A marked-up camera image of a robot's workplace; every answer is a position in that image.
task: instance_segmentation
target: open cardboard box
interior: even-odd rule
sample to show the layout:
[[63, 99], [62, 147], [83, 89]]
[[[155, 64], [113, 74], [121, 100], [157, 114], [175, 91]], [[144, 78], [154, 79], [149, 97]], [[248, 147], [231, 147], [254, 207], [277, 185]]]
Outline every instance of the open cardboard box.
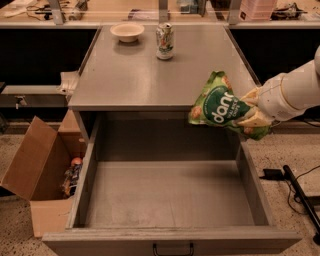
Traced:
[[29, 200], [35, 237], [64, 231], [73, 198], [63, 199], [61, 185], [73, 157], [86, 146], [74, 115], [67, 112], [58, 131], [35, 117], [5, 173], [1, 186]]

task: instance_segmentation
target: white bowl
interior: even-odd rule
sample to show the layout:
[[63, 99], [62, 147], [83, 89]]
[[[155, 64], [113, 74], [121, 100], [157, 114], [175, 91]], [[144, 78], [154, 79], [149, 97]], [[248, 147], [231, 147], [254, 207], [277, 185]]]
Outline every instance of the white bowl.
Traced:
[[121, 42], [130, 43], [138, 39], [144, 31], [144, 26], [138, 23], [120, 23], [110, 28], [110, 32], [117, 36]]

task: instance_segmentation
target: terrazzo floor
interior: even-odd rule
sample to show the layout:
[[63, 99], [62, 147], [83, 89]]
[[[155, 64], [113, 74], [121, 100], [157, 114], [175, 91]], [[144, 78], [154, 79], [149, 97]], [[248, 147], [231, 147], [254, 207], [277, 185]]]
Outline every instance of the terrazzo floor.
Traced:
[[[320, 129], [281, 129], [281, 125], [261, 141], [248, 141], [248, 146], [259, 176], [263, 168], [279, 168], [287, 164], [297, 176], [320, 164]], [[0, 179], [18, 149], [22, 135], [0, 135]], [[320, 195], [320, 169], [299, 179], [305, 193]], [[302, 240], [280, 256], [319, 256], [320, 246], [312, 238], [315, 229], [306, 215], [294, 212], [288, 205], [289, 188], [285, 182], [261, 180], [266, 197], [279, 229], [295, 230]], [[292, 206], [304, 213], [300, 204], [290, 198]], [[0, 197], [0, 255], [56, 255], [41, 239], [33, 237], [29, 203], [15, 195]]]

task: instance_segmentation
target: aluminum can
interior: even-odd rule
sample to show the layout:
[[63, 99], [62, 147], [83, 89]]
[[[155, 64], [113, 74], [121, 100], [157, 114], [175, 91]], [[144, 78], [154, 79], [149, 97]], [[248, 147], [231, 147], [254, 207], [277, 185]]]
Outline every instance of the aluminum can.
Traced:
[[168, 22], [160, 23], [156, 31], [157, 52], [159, 59], [167, 60], [173, 57], [174, 33], [172, 25]]

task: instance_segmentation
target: gray surface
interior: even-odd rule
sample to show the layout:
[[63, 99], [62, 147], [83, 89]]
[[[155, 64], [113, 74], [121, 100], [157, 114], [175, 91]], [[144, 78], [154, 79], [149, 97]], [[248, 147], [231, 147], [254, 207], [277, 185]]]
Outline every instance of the gray surface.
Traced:
[[227, 73], [235, 95], [254, 82], [222, 25], [174, 25], [175, 56], [157, 59], [156, 26], [120, 43], [104, 26], [69, 106], [74, 110], [189, 110], [212, 71]]
[[100, 162], [90, 228], [254, 225], [235, 161]]
[[226, 130], [141, 119], [100, 133], [88, 227], [255, 225]]

